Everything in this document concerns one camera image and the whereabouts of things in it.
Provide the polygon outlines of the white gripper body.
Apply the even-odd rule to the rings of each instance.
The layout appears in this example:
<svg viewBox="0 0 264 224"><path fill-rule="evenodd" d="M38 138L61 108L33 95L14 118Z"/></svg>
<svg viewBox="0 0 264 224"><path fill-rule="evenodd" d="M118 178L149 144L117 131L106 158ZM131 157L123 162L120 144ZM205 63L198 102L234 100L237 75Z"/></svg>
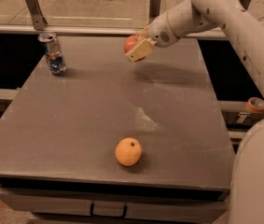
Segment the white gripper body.
<svg viewBox="0 0 264 224"><path fill-rule="evenodd" d="M148 26L149 37L156 45L166 48L176 43L179 37L176 32L175 19L170 11L160 14Z"/></svg>

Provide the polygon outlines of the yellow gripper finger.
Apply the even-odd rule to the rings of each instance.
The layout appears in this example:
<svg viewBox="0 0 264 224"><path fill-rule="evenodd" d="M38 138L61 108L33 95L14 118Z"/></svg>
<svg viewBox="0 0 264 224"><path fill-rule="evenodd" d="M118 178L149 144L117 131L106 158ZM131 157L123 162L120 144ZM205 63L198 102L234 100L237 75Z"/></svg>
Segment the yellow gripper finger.
<svg viewBox="0 0 264 224"><path fill-rule="evenodd" d="M124 53L131 62L143 60L154 51L156 42L151 38L129 36L124 43Z"/></svg>
<svg viewBox="0 0 264 224"><path fill-rule="evenodd" d="M149 30L149 26L146 26L144 29L138 31L137 34L138 34L140 37L149 37L149 32L148 32L148 30Z"/></svg>

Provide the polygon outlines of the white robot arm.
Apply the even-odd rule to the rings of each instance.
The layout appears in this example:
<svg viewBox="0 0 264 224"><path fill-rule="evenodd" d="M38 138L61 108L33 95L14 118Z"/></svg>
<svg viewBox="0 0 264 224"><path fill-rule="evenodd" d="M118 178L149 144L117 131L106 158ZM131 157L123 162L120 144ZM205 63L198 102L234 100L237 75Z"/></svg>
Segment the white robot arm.
<svg viewBox="0 0 264 224"><path fill-rule="evenodd" d="M219 27L264 98L264 25L239 0L186 0L162 13L138 33L126 51L136 62L156 46ZM229 224L264 224L264 119L240 143L232 171Z"/></svg>

